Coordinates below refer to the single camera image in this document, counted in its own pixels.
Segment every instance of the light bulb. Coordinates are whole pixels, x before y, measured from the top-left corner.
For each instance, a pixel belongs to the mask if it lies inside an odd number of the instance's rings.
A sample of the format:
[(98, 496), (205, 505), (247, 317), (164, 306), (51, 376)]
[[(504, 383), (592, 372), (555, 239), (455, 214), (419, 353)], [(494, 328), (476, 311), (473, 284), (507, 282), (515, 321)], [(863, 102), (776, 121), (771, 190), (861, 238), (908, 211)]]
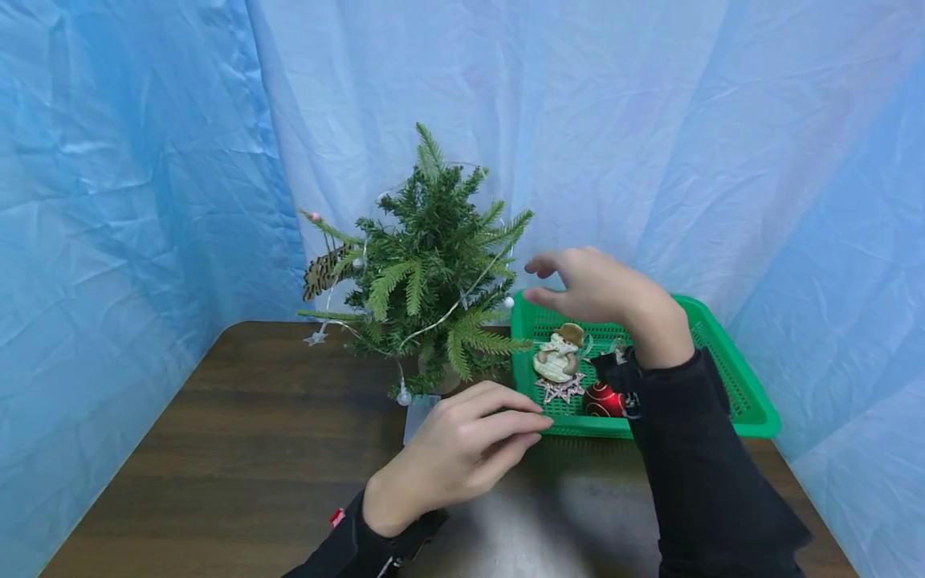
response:
[(399, 403), (401, 407), (407, 407), (411, 405), (411, 394), (408, 393), (408, 390), (404, 387), (399, 391), (399, 395), (395, 400)]

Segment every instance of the black jacket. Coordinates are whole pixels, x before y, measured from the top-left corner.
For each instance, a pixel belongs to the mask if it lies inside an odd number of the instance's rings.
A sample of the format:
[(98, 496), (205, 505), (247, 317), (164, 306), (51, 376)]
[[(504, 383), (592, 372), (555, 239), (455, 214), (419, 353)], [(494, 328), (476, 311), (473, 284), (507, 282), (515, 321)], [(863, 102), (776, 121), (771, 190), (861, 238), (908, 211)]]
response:
[[(809, 542), (809, 531), (733, 430), (709, 353), (698, 351), (673, 369), (643, 371), (632, 358), (625, 367), (635, 372), (638, 419), (630, 425), (659, 520), (660, 578), (802, 578), (794, 553)], [(394, 575), (394, 560), (413, 558), (446, 518), (431, 512), (392, 543), (365, 527), (362, 501), (363, 493), (318, 550), (284, 578)]]

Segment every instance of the hand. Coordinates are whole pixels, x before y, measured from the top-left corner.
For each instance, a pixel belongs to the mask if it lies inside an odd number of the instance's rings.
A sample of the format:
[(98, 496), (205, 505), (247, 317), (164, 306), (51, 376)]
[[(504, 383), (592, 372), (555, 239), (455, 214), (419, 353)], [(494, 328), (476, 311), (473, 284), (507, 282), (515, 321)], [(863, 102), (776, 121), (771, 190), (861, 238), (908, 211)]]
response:
[(525, 269), (542, 279), (559, 273), (565, 285), (527, 289), (525, 299), (578, 321), (625, 326), (643, 367), (674, 367), (694, 355), (685, 310), (655, 281), (594, 247), (544, 252)]
[(490, 381), (441, 401), (366, 485), (366, 524), (394, 537), (429, 511), (485, 494), (539, 441), (538, 432), (552, 426), (542, 411), (524, 394)]

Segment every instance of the wrinkled plastic sheet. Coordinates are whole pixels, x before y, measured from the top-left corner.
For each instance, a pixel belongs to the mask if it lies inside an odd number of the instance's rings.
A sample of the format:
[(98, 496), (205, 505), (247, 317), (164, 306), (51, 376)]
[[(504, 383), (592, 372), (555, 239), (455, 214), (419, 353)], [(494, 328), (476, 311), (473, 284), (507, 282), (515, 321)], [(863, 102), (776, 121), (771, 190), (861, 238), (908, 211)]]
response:
[(0, 574), (303, 267), (242, 1), (0, 5)]
[(705, 301), (852, 563), (925, 575), (920, 2), (251, 8), (299, 206), (349, 229), (424, 122), (536, 211), (518, 265), (597, 245)]

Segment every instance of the christmas tree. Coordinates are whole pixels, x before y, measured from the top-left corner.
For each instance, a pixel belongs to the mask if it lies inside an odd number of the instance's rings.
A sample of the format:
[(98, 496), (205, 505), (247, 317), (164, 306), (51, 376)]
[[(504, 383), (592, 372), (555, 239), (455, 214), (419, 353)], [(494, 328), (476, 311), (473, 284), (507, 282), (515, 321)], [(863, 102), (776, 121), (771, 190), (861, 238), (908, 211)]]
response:
[(486, 331), (485, 325), (508, 316), (498, 308), (514, 283), (509, 255), (533, 213), (503, 222), (504, 201), (479, 213), (470, 197), (488, 170), (478, 166), (464, 177), (462, 166), (444, 162), (427, 128), (418, 123), (417, 132), (411, 177), (377, 201), (397, 226), (361, 217), (356, 227), (362, 236), (349, 235), (318, 215), (310, 217), (344, 245), (331, 276), (355, 281), (346, 304), (356, 313), (301, 312), (349, 325), (356, 339), (348, 347), (356, 354), (418, 357), (420, 374), (405, 381), (412, 394), (433, 391), (447, 362), (469, 381), (495, 375), (513, 351), (531, 347), (529, 341)]

